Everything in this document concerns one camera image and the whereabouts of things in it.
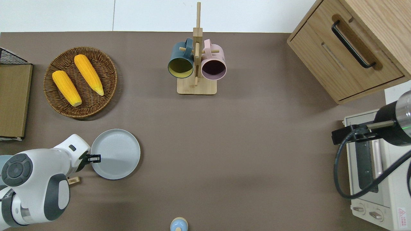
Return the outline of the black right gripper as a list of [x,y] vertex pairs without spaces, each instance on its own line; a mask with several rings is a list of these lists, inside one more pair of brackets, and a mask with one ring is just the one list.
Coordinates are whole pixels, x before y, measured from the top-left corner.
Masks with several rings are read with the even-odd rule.
[[367,134],[369,133],[369,129],[367,125],[356,124],[356,125],[353,125],[353,128],[354,128],[353,142],[362,142],[362,141],[369,140],[369,137],[367,136]]

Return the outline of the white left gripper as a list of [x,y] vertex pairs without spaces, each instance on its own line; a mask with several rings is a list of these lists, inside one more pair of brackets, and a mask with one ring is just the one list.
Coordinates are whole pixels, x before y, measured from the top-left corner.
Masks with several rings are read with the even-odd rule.
[[69,136],[53,149],[58,152],[66,176],[81,171],[87,164],[101,162],[101,155],[91,155],[91,147],[77,134]]

